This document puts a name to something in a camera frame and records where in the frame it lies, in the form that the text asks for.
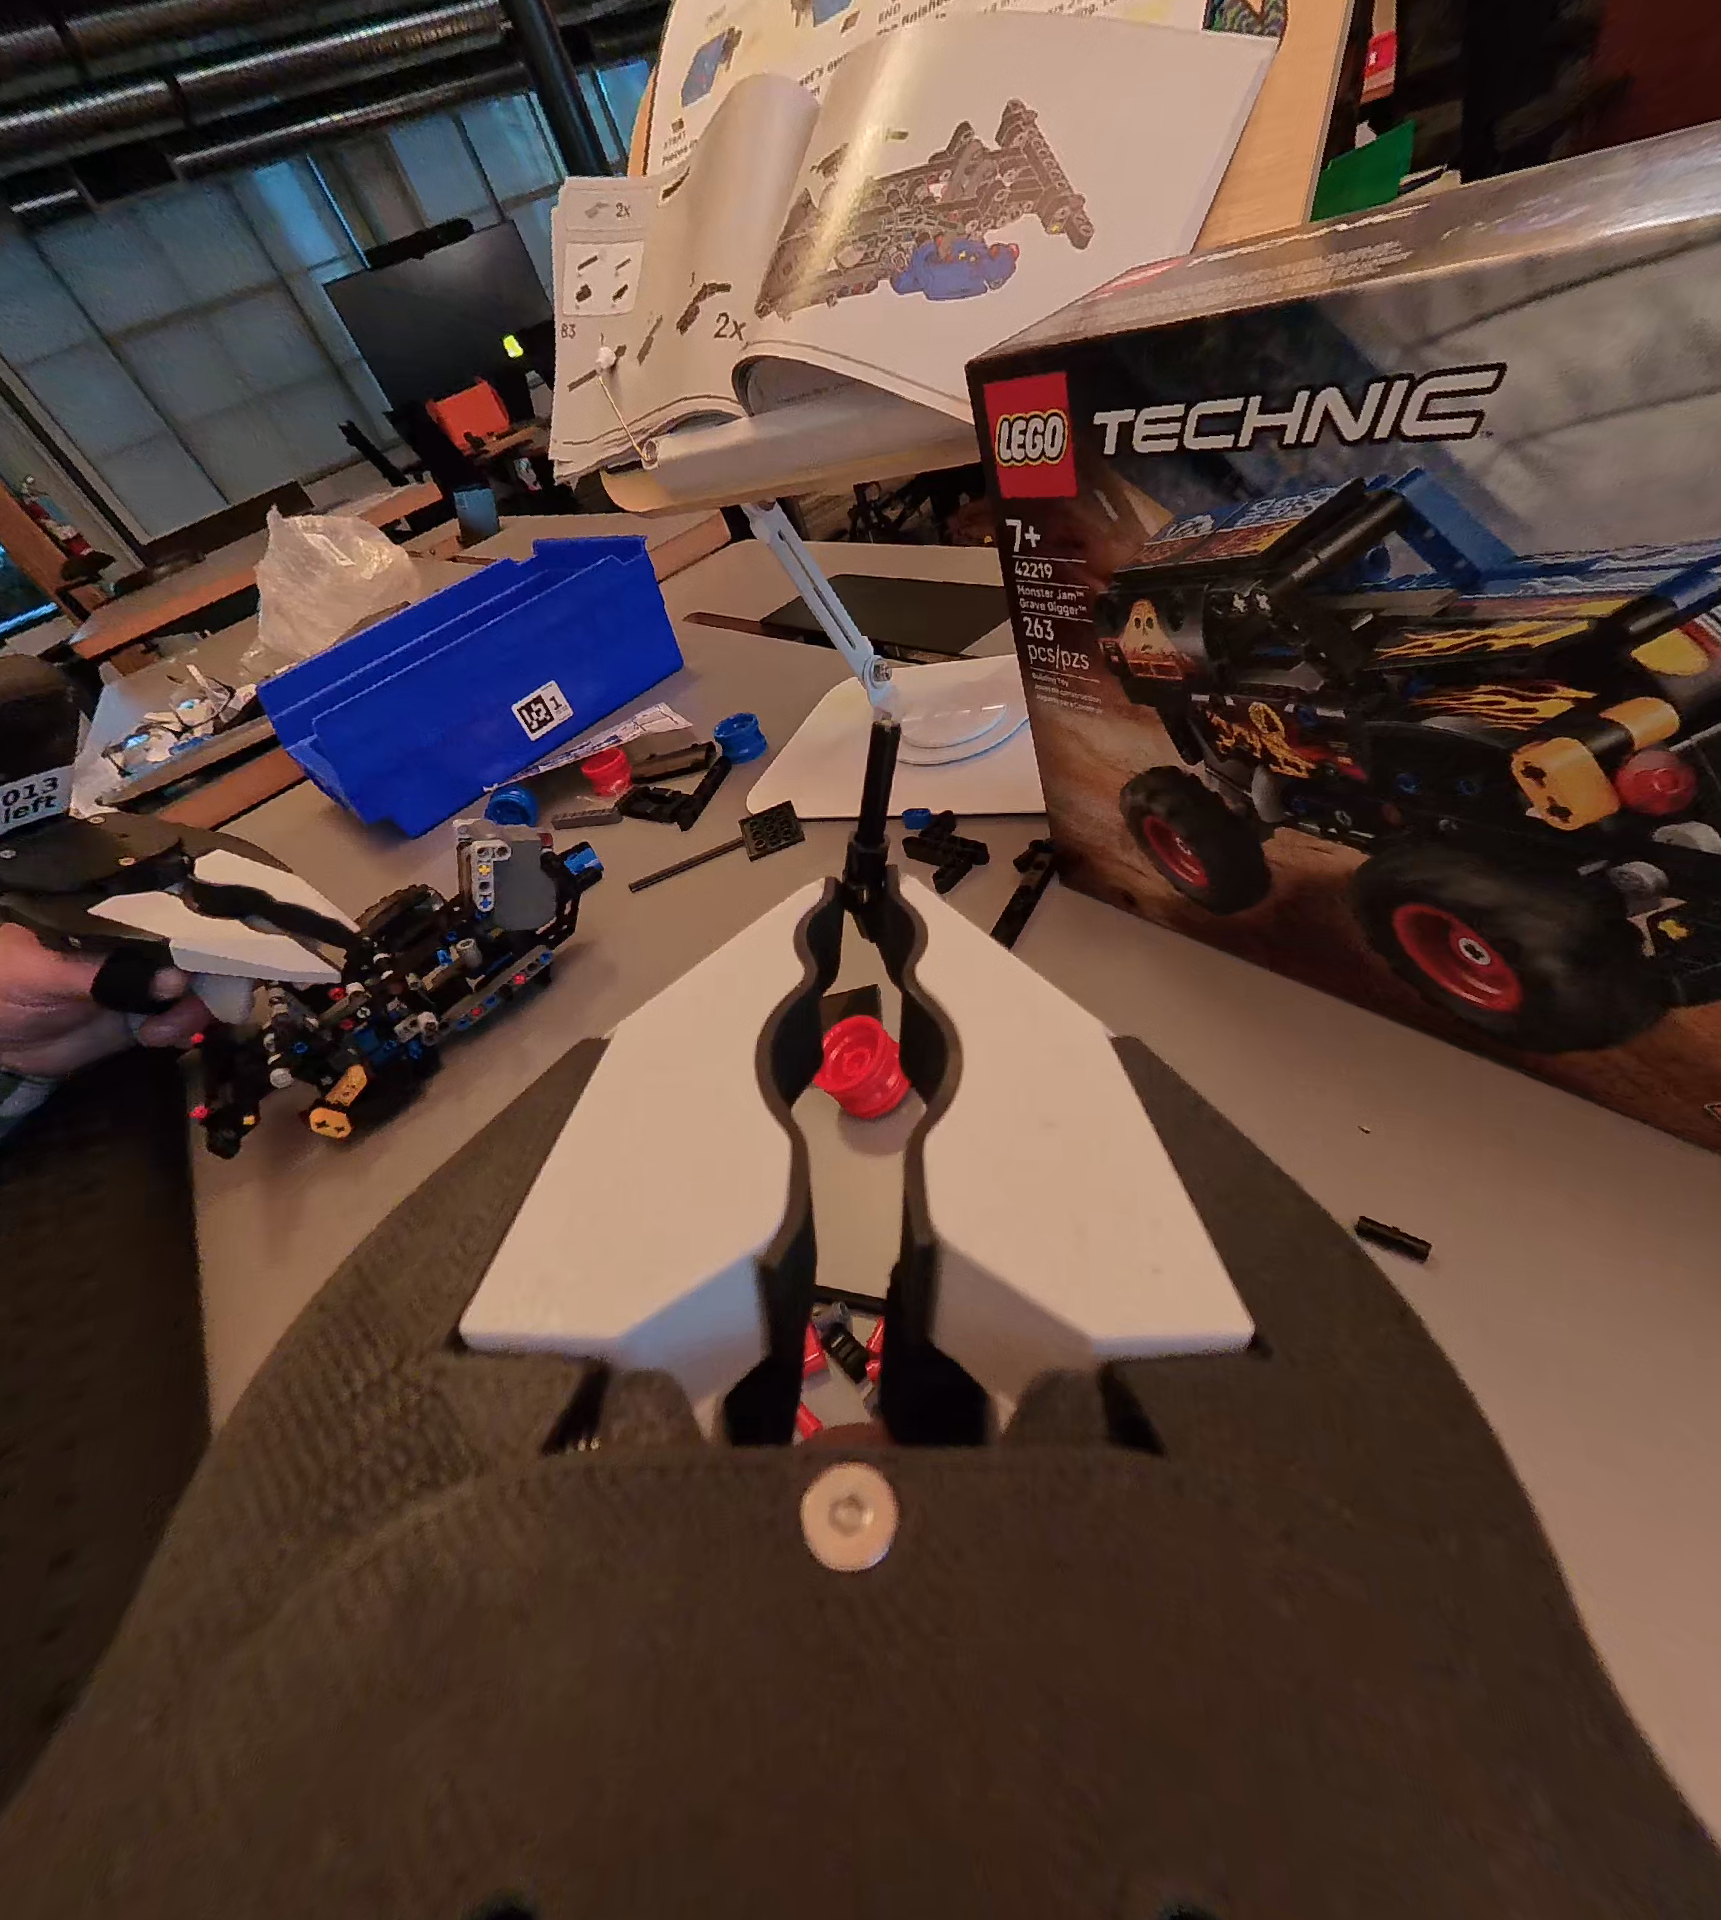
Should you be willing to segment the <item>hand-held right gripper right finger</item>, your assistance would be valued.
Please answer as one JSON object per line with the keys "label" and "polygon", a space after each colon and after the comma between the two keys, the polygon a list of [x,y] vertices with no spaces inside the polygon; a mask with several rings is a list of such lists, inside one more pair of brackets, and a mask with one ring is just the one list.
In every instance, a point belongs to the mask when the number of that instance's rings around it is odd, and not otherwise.
{"label": "hand-held right gripper right finger", "polygon": [[1256,1322],[1110,1029],[897,887],[895,1433],[983,1436],[1052,1373],[1238,1355]]}

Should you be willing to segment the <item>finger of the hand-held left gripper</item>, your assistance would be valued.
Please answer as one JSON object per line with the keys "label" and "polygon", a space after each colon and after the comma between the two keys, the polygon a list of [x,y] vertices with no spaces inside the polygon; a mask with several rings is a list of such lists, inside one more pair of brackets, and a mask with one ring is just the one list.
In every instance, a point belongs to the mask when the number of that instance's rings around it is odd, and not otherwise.
{"label": "finger of the hand-held left gripper", "polygon": [[122,934],[164,944],[188,977],[231,977],[291,986],[331,986],[343,968],[286,933],[201,915],[176,893],[128,893],[93,904],[87,916]]}
{"label": "finger of the hand-held left gripper", "polygon": [[348,948],[359,934],[358,923],[308,881],[229,847],[192,859],[184,901],[201,915],[286,933],[301,944]]}

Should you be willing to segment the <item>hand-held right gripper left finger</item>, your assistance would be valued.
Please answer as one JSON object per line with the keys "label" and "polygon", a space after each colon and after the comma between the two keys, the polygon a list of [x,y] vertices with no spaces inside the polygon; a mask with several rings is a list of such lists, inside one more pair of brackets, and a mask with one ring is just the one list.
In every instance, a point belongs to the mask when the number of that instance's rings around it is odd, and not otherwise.
{"label": "hand-held right gripper left finger", "polygon": [[608,1038],[458,1322],[473,1353],[664,1373],[709,1434],[790,1444],[817,1282],[794,1111],[821,1070],[821,886]]}

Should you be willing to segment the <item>toy truck chassis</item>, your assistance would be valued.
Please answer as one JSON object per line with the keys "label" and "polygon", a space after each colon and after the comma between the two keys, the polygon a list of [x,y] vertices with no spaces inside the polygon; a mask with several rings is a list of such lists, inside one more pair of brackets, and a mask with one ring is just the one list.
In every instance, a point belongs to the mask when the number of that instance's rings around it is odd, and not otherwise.
{"label": "toy truck chassis", "polygon": [[547,830],[456,825],[456,879],[438,948],[374,953],[359,934],[326,986],[266,986],[246,1023],[201,1036],[188,1120],[210,1156],[237,1157],[281,1093],[303,1093],[305,1125],[344,1142],[401,1115],[441,1070],[453,1040],[547,989],[574,936],[580,886]]}

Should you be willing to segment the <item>black rod with connector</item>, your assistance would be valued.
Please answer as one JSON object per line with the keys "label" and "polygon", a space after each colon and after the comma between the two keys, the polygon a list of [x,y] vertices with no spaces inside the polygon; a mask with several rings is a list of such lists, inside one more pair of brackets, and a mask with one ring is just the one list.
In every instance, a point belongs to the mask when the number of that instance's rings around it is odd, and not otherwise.
{"label": "black rod with connector", "polygon": [[855,925],[878,951],[886,982],[895,991],[904,991],[925,931],[913,907],[902,898],[897,869],[889,861],[897,745],[899,724],[882,709],[876,712],[857,819],[845,845],[845,864],[837,879],[827,881],[823,907],[809,925],[817,927],[817,938],[821,933],[826,934],[815,953],[827,961],[842,959],[843,931]]}

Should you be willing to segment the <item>grey desk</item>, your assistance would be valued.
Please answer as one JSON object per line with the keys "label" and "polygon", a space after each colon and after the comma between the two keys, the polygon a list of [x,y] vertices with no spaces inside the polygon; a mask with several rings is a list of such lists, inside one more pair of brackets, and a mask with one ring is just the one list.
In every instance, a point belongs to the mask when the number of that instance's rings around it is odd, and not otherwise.
{"label": "grey desk", "polygon": [[[634,896],[675,836],[594,838],[594,890],[556,984],[463,1042],[417,1111],[344,1151],[266,1117],[222,1161],[194,1146],[210,1408],[224,1420],[344,1254],[562,1048],[659,994],[843,836]],[[1721,1842],[1721,1159],[1518,1072],[1052,887],[1020,958],[1159,1051],[1375,1254],[1507,1448],[1585,1625],[1652,1744]]]}

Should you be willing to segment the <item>person's left hand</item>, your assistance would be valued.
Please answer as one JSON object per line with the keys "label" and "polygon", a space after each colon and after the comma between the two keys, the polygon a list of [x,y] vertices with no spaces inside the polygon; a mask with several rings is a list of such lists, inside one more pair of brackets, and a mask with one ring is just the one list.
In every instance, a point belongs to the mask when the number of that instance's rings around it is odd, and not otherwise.
{"label": "person's left hand", "polygon": [[21,925],[0,927],[0,1070],[65,1078],[128,1050],[183,1051],[211,1020],[188,977],[154,976],[163,1012],[115,1012],[94,998],[109,953],[47,948]]}

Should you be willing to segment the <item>neighbouring wooden-edged table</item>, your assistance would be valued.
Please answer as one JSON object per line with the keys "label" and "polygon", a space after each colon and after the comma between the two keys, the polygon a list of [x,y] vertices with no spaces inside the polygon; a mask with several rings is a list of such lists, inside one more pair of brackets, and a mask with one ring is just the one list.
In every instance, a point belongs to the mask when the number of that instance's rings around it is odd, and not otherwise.
{"label": "neighbouring wooden-edged table", "polygon": [[[142,680],[142,688],[154,689],[154,685],[159,685],[166,670],[177,670],[186,665],[197,667],[205,673],[211,673],[213,679],[220,679],[224,682],[253,682],[244,673],[244,656],[250,647],[253,638],[247,638],[246,634],[203,638],[188,647],[166,652],[158,652],[155,647],[133,647],[127,653],[100,665],[96,693],[102,699],[103,688],[116,685],[119,680],[130,680],[136,675]],[[259,689],[259,699],[264,693],[264,685],[267,682],[272,682],[272,679],[255,682]],[[266,803],[272,797],[280,797],[303,780],[305,775],[301,766],[280,745],[276,736],[276,745],[259,754],[240,757],[238,761],[218,769],[205,780],[176,783],[176,788],[166,790],[158,799],[133,799],[128,803],[119,803],[93,815],[82,815],[77,810],[71,812],[77,818],[103,818],[119,810],[128,815],[149,815],[159,818],[164,823],[188,825],[196,828],[222,828],[250,812],[250,808]]]}

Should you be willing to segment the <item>blue storage bin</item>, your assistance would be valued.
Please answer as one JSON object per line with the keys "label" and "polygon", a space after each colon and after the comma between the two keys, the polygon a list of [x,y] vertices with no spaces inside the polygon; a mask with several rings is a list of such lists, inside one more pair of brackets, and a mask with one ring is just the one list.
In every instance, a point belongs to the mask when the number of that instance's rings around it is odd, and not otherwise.
{"label": "blue storage bin", "polygon": [[681,670],[648,542],[538,541],[259,685],[280,745],[418,838]]}

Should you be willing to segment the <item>pile of small building pieces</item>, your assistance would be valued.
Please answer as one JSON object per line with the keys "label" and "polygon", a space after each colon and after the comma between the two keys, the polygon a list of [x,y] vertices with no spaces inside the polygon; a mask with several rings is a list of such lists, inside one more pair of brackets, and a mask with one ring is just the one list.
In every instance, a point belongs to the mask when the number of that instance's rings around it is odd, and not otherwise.
{"label": "pile of small building pieces", "polygon": [[882,1355],[882,1302],[815,1302],[801,1353],[801,1389],[791,1428],[796,1446],[827,1436],[878,1439],[885,1434]]}

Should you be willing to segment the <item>long black beam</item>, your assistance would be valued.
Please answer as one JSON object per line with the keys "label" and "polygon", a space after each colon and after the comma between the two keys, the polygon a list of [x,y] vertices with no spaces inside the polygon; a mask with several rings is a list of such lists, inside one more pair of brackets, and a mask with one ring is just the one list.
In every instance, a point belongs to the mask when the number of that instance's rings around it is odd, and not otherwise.
{"label": "long black beam", "polygon": [[992,941],[1015,951],[1028,927],[1040,901],[1060,871],[1060,848],[1052,839],[1038,838],[1015,859],[1017,887],[992,923]]}

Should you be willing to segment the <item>crumpled clear plastic bag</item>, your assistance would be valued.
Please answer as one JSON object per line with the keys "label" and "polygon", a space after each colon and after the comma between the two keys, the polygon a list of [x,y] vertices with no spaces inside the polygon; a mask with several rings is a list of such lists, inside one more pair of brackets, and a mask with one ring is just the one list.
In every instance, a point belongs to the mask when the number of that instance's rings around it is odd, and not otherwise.
{"label": "crumpled clear plastic bag", "polygon": [[257,634],[247,680],[271,680],[413,602],[417,564],[359,515],[271,511],[255,570]]}

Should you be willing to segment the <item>black L-shaped beam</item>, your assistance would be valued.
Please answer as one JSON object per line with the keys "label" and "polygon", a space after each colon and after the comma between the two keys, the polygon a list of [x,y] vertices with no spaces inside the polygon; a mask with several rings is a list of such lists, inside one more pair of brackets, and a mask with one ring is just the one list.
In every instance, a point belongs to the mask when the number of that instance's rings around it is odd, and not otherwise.
{"label": "black L-shaped beam", "polygon": [[988,845],[963,836],[952,812],[935,812],[933,827],[922,836],[904,836],[902,851],[912,863],[932,869],[932,886],[939,896],[952,893],[969,873],[992,861]]}

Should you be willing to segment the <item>printed sticker sheet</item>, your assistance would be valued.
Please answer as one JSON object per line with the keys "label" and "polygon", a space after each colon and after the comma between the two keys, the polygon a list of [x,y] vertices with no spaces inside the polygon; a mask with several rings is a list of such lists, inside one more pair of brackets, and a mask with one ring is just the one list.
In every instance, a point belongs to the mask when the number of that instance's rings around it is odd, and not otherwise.
{"label": "printed sticker sheet", "polygon": [[689,735],[693,726],[668,702],[654,702],[652,708],[642,708],[624,719],[614,719],[603,730],[579,736],[569,745],[561,748],[554,754],[538,760],[536,763],[522,769],[513,775],[513,781],[536,781],[545,780],[562,769],[571,769],[583,763],[589,757],[608,754],[619,748],[628,748],[642,736],[668,736],[668,735]]}

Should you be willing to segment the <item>black grid plate on axle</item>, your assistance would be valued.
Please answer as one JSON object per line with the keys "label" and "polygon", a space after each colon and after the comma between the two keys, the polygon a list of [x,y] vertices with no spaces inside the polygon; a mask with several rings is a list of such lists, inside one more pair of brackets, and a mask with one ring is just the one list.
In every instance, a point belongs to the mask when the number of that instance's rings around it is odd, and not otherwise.
{"label": "black grid plate on axle", "polygon": [[675,864],[630,881],[630,893],[639,896],[668,881],[678,881],[724,859],[760,863],[773,854],[804,845],[804,825],[791,803],[776,803],[738,823],[736,836],[713,848],[690,854]]}

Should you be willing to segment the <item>white book stand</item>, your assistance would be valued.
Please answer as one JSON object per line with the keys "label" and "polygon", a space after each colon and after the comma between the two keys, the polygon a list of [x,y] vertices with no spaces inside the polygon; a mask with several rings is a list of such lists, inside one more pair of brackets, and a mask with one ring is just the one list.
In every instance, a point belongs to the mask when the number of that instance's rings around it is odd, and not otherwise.
{"label": "white book stand", "polygon": [[[1286,7],[1281,55],[1261,79],[1211,206],[1185,238],[1137,242],[1127,270],[1163,269],[1305,223],[1331,110],[1342,84],[1357,75],[1354,15],[1349,3]],[[869,724],[894,717],[902,724],[895,802],[963,803],[969,815],[1040,810],[1040,773],[1033,748],[1022,738],[1028,715],[1015,661],[891,665],[859,634],[776,507],[779,498],[804,491],[827,494],[965,467],[978,451],[967,419],[848,383],[751,421],[644,437],[639,453],[605,473],[610,500],[632,513],[745,510],[758,541],[827,622],[837,652],[859,680],[855,695],[827,695],[779,749],[763,780],[770,802],[791,799],[805,818],[851,815],[845,761],[861,748]]]}

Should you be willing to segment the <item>monster truck toy box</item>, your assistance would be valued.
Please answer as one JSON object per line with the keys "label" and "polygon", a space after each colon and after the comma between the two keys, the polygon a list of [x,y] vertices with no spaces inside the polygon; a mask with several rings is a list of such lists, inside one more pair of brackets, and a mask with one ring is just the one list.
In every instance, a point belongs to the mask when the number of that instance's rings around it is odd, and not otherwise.
{"label": "monster truck toy box", "polygon": [[1065,879],[1721,1157],[1721,123],[969,366]]}

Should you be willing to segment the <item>black metal column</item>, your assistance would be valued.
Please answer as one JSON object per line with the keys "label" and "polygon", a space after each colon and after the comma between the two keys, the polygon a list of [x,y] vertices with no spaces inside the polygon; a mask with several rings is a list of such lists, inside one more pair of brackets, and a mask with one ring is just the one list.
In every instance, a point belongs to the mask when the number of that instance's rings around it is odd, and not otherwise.
{"label": "black metal column", "polygon": [[528,73],[540,117],[556,139],[566,175],[610,175],[608,150],[552,6],[499,3],[499,11]]}

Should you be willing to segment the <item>instruction booklet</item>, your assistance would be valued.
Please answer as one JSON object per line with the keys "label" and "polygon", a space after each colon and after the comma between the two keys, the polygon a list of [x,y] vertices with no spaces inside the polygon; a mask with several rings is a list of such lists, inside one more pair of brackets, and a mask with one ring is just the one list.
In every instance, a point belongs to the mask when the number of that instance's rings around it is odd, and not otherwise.
{"label": "instruction booklet", "polygon": [[967,368],[1188,252],[1281,6],[671,6],[648,173],[554,217],[561,479],[654,502],[943,467]]}

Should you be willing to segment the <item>green flat board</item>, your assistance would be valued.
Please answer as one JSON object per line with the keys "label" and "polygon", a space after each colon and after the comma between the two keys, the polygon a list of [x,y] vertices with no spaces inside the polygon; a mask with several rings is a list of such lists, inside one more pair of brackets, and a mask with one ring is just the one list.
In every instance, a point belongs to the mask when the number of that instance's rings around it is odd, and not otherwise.
{"label": "green flat board", "polygon": [[1413,172],[1414,143],[1417,124],[1403,120],[1365,146],[1331,157],[1319,173],[1309,220],[1353,217],[1396,200]]}

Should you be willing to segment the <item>black beam frame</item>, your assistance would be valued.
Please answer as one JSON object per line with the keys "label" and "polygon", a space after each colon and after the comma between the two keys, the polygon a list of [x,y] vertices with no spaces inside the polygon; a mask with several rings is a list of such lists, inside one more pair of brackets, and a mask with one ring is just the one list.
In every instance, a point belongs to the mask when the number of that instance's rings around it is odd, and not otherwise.
{"label": "black beam frame", "polygon": [[701,773],[699,783],[693,790],[678,790],[656,783],[634,783],[630,792],[621,797],[619,812],[628,819],[690,830],[709,808],[715,792],[722,790],[731,770],[731,761],[719,753],[713,753],[709,766]]}

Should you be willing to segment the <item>black wall screen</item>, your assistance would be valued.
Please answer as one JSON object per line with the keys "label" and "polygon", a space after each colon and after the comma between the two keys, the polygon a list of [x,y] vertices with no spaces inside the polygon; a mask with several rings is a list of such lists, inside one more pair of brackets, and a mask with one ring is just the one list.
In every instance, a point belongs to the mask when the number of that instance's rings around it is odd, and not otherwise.
{"label": "black wall screen", "polygon": [[556,316],[519,227],[423,232],[423,252],[375,252],[325,283],[354,348],[394,413],[489,381],[511,413],[530,379],[556,379]]}

